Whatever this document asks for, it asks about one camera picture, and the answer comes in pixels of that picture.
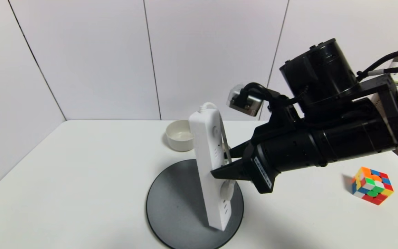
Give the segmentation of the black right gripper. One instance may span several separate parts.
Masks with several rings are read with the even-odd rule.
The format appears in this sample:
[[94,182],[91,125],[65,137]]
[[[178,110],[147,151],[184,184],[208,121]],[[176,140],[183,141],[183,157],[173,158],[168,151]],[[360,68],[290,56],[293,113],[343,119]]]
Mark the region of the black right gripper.
[[252,181],[261,194],[273,191],[275,178],[282,172],[325,167],[328,163],[308,130],[252,137],[234,148],[228,147],[228,151],[232,159],[242,159],[213,169],[211,175],[216,179]]

